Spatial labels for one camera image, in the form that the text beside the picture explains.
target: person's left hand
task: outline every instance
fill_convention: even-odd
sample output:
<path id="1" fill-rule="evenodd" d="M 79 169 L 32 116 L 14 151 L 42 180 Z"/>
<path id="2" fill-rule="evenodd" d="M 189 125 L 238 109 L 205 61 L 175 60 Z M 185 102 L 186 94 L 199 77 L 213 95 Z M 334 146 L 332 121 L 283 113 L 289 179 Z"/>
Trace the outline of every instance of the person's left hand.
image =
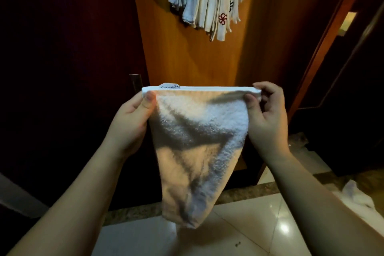
<path id="1" fill-rule="evenodd" d="M 124 103 L 116 113 L 101 147 L 111 156 L 126 160 L 140 147 L 147 120 L 156 107 L 156 94 L 147 92 L 142 98 L 141 91 Z"/>

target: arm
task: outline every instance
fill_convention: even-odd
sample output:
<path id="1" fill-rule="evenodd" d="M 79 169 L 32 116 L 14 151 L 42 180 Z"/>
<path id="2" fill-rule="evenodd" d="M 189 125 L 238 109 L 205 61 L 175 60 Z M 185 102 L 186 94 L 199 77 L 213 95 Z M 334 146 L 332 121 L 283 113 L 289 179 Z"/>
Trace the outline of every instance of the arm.
<path id="1" fill-rule="evenodd" d="M 245 100 L 249 137 L 275 177 L 313 255 L 383 255 L 384 238 L 349 210 L 319 183 L 290 153 L 283 90 L 269 82 L 262 89 L 262 104 L 250 94 Z"/>
<path id="2" fill-rule="evenodd" d="M 141 145 L 155 94 L 124 103 L 108 133 L 72 185 L 9 252 L 18 255 L 90 255 L 126 158 Z"/>

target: red embroidered logo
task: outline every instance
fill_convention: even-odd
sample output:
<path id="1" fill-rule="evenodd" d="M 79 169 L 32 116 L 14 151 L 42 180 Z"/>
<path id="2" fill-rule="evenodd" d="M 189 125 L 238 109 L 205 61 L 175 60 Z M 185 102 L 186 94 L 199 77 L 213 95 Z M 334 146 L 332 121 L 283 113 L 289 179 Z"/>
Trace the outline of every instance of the red embroidered logo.
<path id="1" fill-rule="evenodd" d="M 221 25 L 225 25 L 225 22 L 227 21 L 227 15 L 225 13 L 222 13 L 218 17 L 218 21 L 220 22 Z"/>

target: brown marble border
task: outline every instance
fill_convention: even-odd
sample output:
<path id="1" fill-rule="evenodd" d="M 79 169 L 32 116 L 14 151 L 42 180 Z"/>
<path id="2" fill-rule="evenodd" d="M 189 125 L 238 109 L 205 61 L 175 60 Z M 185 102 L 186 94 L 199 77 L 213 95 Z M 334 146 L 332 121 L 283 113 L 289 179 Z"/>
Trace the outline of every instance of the brown marble border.
<path id="1" fill-rule="evenodd" d="M 350 179 L 352 179 L 358 183 L 359 189 L 368 195 L 372 195 L 377 191 L 384 191 L 384 168 L 341 177 L 336 176 L 333 172 L 325 172 L 315 174 L 314 177 L 320 181 L 321 184 L 333 184 L 339 190 L 341 190 L 343 186 Z M 239 200 L 247 200 L 276 193 L 279 193 L 276 182 L 268 182 L 244 188 L 234 188 L 223 191 L 215 205 L 231 203 Z M 124 223 L 127 221 L 142 220 L 160 215 L 161 203 L 123 208 L 121 210 L 109 211 L 104 221 L 104 226 Z"/>

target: person's right arm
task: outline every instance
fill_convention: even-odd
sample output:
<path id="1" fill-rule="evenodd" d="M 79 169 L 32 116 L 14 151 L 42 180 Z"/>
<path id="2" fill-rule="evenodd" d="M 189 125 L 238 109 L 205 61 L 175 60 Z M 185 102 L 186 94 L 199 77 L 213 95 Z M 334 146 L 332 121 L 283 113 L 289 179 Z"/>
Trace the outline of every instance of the person's right arm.
<path id="1" fill-rule="evenodd" d="M 245 95 L 248 135 L 271 170 L 301 234 L 314 256 L 384 255 L 384 238 L 317 181 L 288 148 L 283 90 L 259 82 L 264 109 Z"/>

